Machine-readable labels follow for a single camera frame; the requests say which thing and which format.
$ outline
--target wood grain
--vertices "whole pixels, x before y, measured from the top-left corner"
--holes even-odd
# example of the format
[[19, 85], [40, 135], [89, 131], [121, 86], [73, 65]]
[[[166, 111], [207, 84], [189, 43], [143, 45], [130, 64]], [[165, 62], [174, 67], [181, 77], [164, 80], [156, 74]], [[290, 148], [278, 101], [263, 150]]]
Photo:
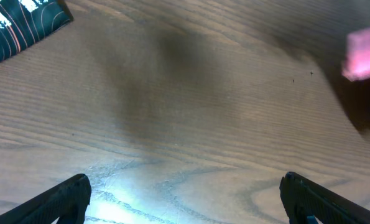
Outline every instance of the wood grain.
[[85, 173], [86, 223], [287, 223], [289, 170], [370, 209], [370, 110], [338, 70], [370, 1], [67, 5], [0, 63], [0, 214]]

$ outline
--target teal notebook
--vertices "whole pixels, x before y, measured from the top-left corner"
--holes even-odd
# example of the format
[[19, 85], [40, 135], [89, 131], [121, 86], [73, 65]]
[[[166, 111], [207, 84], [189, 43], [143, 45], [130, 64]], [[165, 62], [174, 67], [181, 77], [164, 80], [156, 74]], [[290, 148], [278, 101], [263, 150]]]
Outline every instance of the teal notebook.
[[0, 61], [71, 21], [56, 0], [0, 0]]

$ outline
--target blurry pink object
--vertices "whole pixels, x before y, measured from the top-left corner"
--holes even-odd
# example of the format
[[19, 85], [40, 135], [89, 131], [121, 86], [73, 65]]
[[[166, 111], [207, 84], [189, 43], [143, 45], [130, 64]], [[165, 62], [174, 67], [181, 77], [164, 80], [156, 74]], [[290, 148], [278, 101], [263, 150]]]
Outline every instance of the blurry pink object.
[[351, 81], [370, 78], [370, 28], [348, 35], [348, 55], [343, 75]]

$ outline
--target pink block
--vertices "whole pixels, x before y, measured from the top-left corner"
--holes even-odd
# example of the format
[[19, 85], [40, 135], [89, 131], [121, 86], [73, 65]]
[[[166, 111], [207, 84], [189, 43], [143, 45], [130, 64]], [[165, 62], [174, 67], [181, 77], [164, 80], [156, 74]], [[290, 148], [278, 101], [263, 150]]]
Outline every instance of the pink block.
[[343, 75], [351, 81], [370, 78], [370, 28], [348, 35], [348, 55]]

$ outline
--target wooden surface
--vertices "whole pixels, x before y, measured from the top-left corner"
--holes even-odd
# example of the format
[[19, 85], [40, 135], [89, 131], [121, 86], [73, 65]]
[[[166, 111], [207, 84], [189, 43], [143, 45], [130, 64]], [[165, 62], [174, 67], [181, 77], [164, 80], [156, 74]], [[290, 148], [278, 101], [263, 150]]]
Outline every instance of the wooden surface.
[[86, 223], [287, 223], [288, 170], [370, 209], [370, 88], [338, 70], [370, 1], [67, 5], [0, 63], [0, 214], [84, 173]]

